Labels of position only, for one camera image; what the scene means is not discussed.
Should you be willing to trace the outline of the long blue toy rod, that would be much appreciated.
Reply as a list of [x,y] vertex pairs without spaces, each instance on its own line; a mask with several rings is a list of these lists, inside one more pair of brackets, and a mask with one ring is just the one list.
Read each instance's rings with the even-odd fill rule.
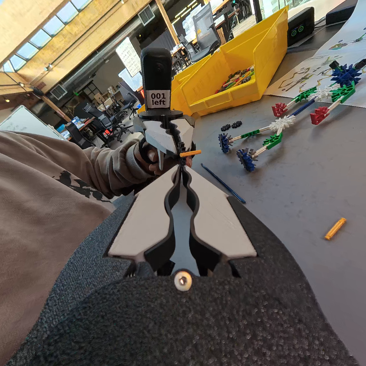
[[216,181],[218,181],[227,191],[229,191],[234,197],[236,197],[241,203],[246,204],[246,201],[237,194],[233,189],[231,189],[224,181],[222,181],[216,174],[214,174],[208,167],[206,167],[203,163],[201,166],[206,170]]

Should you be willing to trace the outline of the yellow plastic bin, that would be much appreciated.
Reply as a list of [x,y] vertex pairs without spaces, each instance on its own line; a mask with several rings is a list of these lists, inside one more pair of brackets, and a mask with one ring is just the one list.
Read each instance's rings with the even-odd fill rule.
[[[192,113],[204,116],[261,99],[287,52],[288,9],[222,45],[194,72],[181,88]],[[216,93],[230,74],[251,66],[248,82]]]
[[144,89],[144,105],[139,112],[178,110],[189,116],[204,116],[192,111],[183,93],[183,88],[193,81],[195,73],[211,58],[204,57],[172,78],[172,57],[169,51],[160,48],[145,49],[141,54],[141,71]]

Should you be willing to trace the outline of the grey desk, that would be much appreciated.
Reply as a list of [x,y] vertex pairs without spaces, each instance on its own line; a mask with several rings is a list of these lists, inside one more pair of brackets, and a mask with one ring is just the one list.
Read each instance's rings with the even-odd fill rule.
[[359,365],[318,306],[281,241],[234,197],[253,257],[224,259],[198,238],[212,277],[135,277],[89,297],[41,341],[31,365]]

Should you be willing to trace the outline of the printed instruction sheet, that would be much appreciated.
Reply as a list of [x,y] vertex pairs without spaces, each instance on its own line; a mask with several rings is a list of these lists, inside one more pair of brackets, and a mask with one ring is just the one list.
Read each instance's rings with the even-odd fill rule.
[[269,86],[265,95],[294,98],[314,86],[326,87],[332,80],[332,68],[337,61],[341,66],[355,66],[366,55],[366,1],[358,1],[350,18],[327,40],[316,53],[294,66]]

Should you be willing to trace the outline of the person's left hand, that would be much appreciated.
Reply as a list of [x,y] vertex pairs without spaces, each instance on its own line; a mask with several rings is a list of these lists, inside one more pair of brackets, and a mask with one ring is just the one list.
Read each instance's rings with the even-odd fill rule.
[[174,167],[177,164],[177,161],[175,161],[171,157],[168,157],[164,160],[163,169],[161,170],[159,168],[159,163],[158,163],[158,150],[148,143],[146,143],[146,145],[148,147],[148,150],[146,151],[148,158],[151,161],[157,161],[157,163],[148,164],[146,161],[144,161],[144,159],[142,158],[142,156],[140,154],[139,144],[136,144],[135,148],[134,148],[134,156],[135,156],[137,162],[139,163],[140,167],[146,173],[148,173],[150,175],[159,176],[161,174],[164,174],[165,172],[167,172],[168,170],[170,170],[172,167]]

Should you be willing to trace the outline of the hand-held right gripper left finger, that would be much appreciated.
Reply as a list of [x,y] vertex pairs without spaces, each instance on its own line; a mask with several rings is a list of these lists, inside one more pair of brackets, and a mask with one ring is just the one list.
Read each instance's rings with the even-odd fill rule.
[[135,195],[108,257],[148,262],[153,271],[167,264],[176,246],[172,208],[180,187],[181,166],[177,165]]

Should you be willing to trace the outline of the white wall vent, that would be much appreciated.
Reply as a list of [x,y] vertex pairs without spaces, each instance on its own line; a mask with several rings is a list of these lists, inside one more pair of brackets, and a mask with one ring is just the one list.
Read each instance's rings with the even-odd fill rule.
[[151,6],[148,4],[140,12],[138,12],[138,17],[139,17],[142,25],[146,26],[151,21],[153,21],[153,19],[155,18],[155,14],[154,14]]

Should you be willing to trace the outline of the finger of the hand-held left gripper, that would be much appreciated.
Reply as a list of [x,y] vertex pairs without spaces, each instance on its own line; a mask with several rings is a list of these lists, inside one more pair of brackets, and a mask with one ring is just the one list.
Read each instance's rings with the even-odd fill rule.
[[160,121],[144,121],[144,136],[150,145],[157,150],[171,156],[179,156],[178,153],[178,124],[177,121],[171,121],[170,127],[165,129]]
[[180,152],[191,151],[193,142],[194,126],[186,118],[178,118],[173,120],[173,135],[178,144]]

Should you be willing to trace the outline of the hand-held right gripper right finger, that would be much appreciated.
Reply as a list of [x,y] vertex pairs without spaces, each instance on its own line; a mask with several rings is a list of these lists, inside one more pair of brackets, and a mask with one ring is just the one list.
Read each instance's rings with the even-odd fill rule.
[[192,211],[189,248],[199,274],[221,261],[256,257],[257,252],[237,213],[243,205],[189,167],[183,168],[186,202]]

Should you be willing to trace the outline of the person's left forearm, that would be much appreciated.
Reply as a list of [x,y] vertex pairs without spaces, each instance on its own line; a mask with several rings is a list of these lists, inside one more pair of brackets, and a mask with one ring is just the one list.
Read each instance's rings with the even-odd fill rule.
[[87,198],[93,194],[100,201],[104,200],[102,196],[111,199],[138,192],[154,179],[138,160],[140,147],[141,141],[132,139],[115,150],[79,149],[57,180]]

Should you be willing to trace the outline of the colourful toy rod model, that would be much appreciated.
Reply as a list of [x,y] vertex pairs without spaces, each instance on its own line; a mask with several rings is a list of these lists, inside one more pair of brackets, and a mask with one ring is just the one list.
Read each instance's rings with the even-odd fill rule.
[[308,109],[314,103],[320,103],[323,100],[329,99],[331,104],[329,106],[318,107],[310,114],[312,125],[319,125],[326,119],[330,113],[339,105],[344,104],[356,92],[356,85],[361,80],[362,70],[365,68],[366,60],[362,59],[355,64],[340,65],[336,60],[333,61],[329,67],[332,70],[332,84],[327,87],[320,88],[314,86],[306,89],[298,94],[288,104],[276,103],[272,106],[272,111],[277,119],[269,126],[236,136],[232,138],[228,134],[221,133],[218,136],[218,141],[222,153],[226,154],[230,151],[232,143],[237,140],[247,139],[249,137],[259,135],[265,131],[271,131],[266,140],[263,141],[262,147],[257,150],[245,148],[239,149],[236,152],[240,163],[248,171],[254,171],[258,160],[257,158],[262,153],[274,148],[281,143],[283,138],[283,131],[286,128],[292,127],[296,122],[296,116]]

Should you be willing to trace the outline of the black device with green lights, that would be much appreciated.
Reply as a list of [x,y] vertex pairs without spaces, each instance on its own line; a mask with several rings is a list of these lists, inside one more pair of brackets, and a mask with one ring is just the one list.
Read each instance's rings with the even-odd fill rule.
[[307,7],[288,20],[287,47],[313,33],[315,28],[314,13],[314,7]]

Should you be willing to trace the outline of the person's beige shirt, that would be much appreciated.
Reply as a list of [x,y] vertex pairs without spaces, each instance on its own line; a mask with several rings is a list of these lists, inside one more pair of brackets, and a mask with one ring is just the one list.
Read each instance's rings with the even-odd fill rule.
[[1,131],[1,365],[39,317],[62,268],[113,211],[57,179],[80,148],[65,140]]

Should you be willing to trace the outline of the pile of colourful toy pieces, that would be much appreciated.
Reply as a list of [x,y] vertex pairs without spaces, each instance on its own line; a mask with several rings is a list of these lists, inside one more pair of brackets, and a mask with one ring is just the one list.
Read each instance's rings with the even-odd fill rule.
[[224,82],[221,88],[217,89],[214,94],[224,92],[228,89],[234,88],[248,83],[255,74],[254,65],[243,70],[238,70],[228,76],[226,82]]

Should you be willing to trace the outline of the white whiteboard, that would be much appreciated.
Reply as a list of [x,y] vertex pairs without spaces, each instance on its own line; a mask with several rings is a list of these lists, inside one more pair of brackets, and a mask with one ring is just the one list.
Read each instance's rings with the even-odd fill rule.
[[25,106],[18,106],[4,121],[0,124],[1,131],[11,131],[26,134],[35,134],[46,136],[58,140],[67,140],[52,126],[49,126],[36,115],[34,115]]

